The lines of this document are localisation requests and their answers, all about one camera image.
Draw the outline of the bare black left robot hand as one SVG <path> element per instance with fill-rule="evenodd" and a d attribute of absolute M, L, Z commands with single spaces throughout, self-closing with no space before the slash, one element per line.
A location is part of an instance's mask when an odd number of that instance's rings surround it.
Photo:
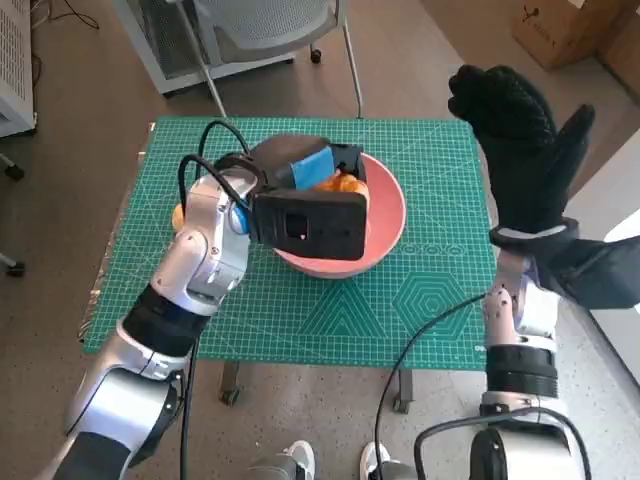
<path fill-rule="evenodd" d="M 264 170 L 268 185 L 296 190 L 316 187 L 336 172 L 365 181 L 362 154 L 361 146 L 306 134 L 278 134 L 250 150 L 250 158 Z"/>

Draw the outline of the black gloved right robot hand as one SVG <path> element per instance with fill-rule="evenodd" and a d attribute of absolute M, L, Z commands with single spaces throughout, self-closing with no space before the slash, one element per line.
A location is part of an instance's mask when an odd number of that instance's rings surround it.
<path fill-rule="evenodd" d="M 557 127 L 539 90 L 509 66 L 463 65 L 449 111 L 470 124 L 487 164 L 498 226 L 528 234 L 558 227 L 588 149 L 595 109 L 582 104 Z"/>

